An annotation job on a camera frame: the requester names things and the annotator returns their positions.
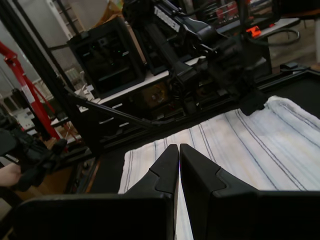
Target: label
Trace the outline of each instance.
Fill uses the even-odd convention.
[[[27,85],[24,85],[21,88],[21,90],[23,91],[24,95],[26,96],[26,99],[28,100],[28,102],[30,104],[32,104],[32,103],[34,103],[36,101]]]
[[[115,106],[113,106],[112,108],[113,108],[113,109],[116,109],[116,108],[121,107],[121,106],[122,106],[122,103],[119,103],[118,105],[115,105]]]
[[[129,124],[128,122],[125,122],[125,123],[119,125],[119,128],[122,128],[122,127],[124,127],[124,126],[126,126],[126,125],[128,125],[128,124]]]
[[[156,6],[154,6],[154,14],[164,21],[170,28],[175,30],[177,33],[179,32],[180,26]]]
[[[86,86],[86,89],[91,92],[94,89],[94,86],[92,85]]]

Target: black cable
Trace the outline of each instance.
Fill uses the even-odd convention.
[[[181,11],[176,11],[175,15],[180,16],[180,17],[190,17],[194,14],[197,14],[198,12],[201,12],[203,10],[205,10],[210,4],[212,4],[211,1],[205,2],[204,4],[202,4],[199,8],[197,8],[196,10],[189,12],[189,13],[184,13]]]
[[[246,15],[245,15],[246,3],[244,0],[239,0],[238,8],[239,8],[239,20],[240,20],[240,26],[241,26],[241,33],[249,42],[253,44],[267,46],[267,47],[283,47],[283,46],[289,46],[291,44],[294,44],[298,42],[301,38],[300,32],[298,30],[295,30],[292,28],[281,28],[262,36],[260,39],[265,39],[279,33],[294,33],[296,35],[296,38],[290,41],[280,42],[280,43],[268,43],[265,41],[253,39],[249,37],[249,34],[247,33],[247,30],[246,30]]]
[[[285,41],[285,42],[279,42],[279,43],[268,43],[265,41],[261,41],[261,40],[255,40],[253,38],[248,37],[247,39],[253,43],[253,44],[257,44],[257,45],[261,45],[261,46],[268,46],[268,47],[282,47],[282,46],[289,46],[291,44],[294,44],[296,42],[298,42],[301,38],[300,32],[298,30],[292,29],[292,28],[282,28],[282,29],[278,29],[275,31],[272,31],[266,35],[264,35],[261,39],[265,39],[268,37],[271,37],[273,35],[279,34],[279,33],[294,33],[296,35],[295,39],[292,39],[290,41]]]

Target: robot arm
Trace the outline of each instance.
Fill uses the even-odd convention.
[[[123,16],[137,31],[148,34],[171,72],[173,92],[188,92],[199,85],[203,72],[239,103],[246,115],[263,109],[267,98],[255,87],[253,70],[263,62],[260,48],[243,34],[225,38],[213,26],[193,20],[168,0],[126,0]],[[181,62],[157,26],[162,21],[175,32],[180,44],[187,46],[193,57],[205,56],[191,67]]]
[[[24,132],[16,121],[0,105],[0,157],[10,159],[7,155],[18,159],[22,177],[17,189],[26,191],[30,186],[39,186],[46,174],[52,172],[62,161],[61,153],[67,141],[60,139],[51,150],[46,145]]]

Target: red crane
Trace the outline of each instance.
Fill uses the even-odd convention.
[[[45,127],[46,131],[50,134],[52,138],[56,138],[57,140],[60,139],[59,135],[57,134],[56,130],[51,126],[51,120],[48,117],[48,114],[40,102],[36,92],[40,94],[44,101],[46,99],[41,95],[38,89],[33,85],[30,79],[27,77],[25,71],[21,67],[21,64],[18,60],[18,55],[5,46],[0,41],[0,54],[4,56],[5,63],[9,66],[12,70],[13,74],[15,75],[16,79],[21,85],[21,89],[24,92],[28,102],[30,103],[31,107],[33,108],[35,114]]]

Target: white towel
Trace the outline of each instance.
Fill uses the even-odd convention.
[[[250,116],[232,110],[127,152],[119,193],[170,144],[189,144],[259,190],[320,190],[320,120],[289,99],[273,96]],[[177,239],[193,239],[180,180],[177,211]]]

